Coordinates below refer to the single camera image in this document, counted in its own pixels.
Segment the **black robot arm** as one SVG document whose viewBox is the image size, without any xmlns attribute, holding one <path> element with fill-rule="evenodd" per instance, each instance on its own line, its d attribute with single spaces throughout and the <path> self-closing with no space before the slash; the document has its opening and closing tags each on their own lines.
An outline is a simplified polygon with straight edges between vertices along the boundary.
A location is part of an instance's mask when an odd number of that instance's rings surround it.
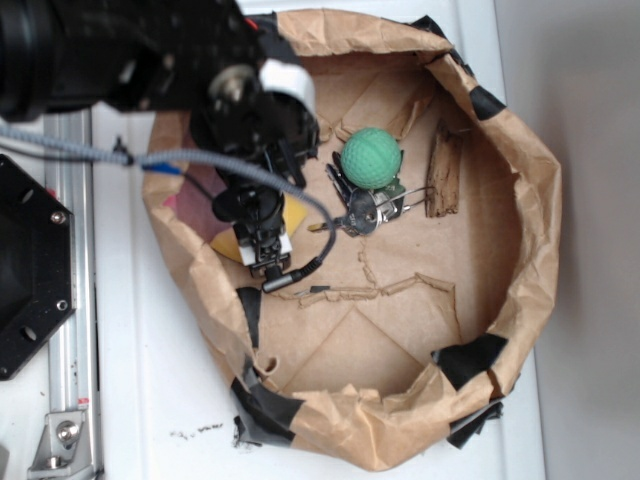
<svg viewBox="0 0 640 480">
<path fill-rule="evenodd" d="M 285 199 L 303 194 L 319 126 L 313 80 L 273 17 L 233 1 L 3 2 L 3 120 L 97 103 L 188 114 L 196 150 L 184 160 L 217 170 L 212 211 L 266 292 L 322 265 L 290 266 Z"/>
</svg>

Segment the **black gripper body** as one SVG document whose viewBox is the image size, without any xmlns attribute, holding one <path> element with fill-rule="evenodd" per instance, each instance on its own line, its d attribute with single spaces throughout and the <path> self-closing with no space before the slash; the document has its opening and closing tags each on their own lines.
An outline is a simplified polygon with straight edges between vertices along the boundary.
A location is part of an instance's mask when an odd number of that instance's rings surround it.
<svg viewBox="0 0 640 480">
<path fill-rule="evenodd" d="M 274 58 L 259 67 L 223 70 L 208 88 L 208 103 L 193 112 L 195 144 L 220 155 L 226 185 L 213 202 L 215 215 L 232 224 L 241 260 L 266 293 L 314 272 L 313 259 L 291 270 L 284 220 L 286 195 L 306 186 L 302 168 L 316 156 L 319 125 L 311 75 L 298 63 Z"/>
</svg>

